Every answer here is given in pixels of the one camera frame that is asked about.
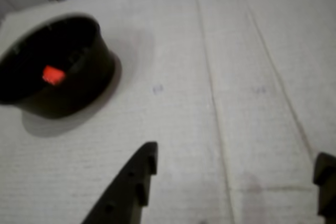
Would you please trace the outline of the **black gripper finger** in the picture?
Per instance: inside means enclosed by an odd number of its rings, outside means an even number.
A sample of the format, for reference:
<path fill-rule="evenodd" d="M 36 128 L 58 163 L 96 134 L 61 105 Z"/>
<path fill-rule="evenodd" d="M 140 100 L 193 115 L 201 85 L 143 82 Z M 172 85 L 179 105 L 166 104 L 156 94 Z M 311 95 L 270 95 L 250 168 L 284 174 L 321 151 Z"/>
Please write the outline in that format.
<path fill-rule="evenodd" d="M 316 158 L 313 183 L 318 187 L 318 215 L 335 218 L 335 156 L 321 152 Z"/>
<path fill-rule="evenodd" d="M 157 174 L 158 143 L 144 143 L 127 161 L 83 223 L 140 223 Z"/>

